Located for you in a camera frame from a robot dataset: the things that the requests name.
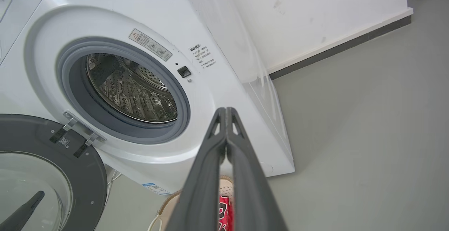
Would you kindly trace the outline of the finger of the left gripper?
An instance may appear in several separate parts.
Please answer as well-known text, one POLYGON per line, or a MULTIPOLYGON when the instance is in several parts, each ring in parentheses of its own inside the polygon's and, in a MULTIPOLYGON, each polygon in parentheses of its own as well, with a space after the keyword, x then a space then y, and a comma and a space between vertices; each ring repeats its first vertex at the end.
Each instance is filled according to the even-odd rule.
POLYGON ((21 231, 44 197, 45 193, 43 191, 35 193, 25 204, 1 223, 0 230, 21 231))

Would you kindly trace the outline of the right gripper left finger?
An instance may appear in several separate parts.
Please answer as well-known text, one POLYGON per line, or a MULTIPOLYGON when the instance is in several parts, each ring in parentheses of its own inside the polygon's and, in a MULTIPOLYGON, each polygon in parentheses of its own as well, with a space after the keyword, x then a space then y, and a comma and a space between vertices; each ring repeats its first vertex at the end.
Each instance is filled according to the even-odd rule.
POLYGON ((220 165, 225 156, 226 109, 212 116, 168 222, 167 231, 217 231, 220 165))

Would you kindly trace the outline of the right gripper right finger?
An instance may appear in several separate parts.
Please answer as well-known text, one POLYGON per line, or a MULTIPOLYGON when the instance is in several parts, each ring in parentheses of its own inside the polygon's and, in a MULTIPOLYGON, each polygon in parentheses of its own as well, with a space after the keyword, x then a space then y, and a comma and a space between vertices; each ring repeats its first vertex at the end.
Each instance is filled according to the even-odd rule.
POLYGON ((227 108, 227 156, 233 166, 236 231, 287 231, 236 109, 227 108))

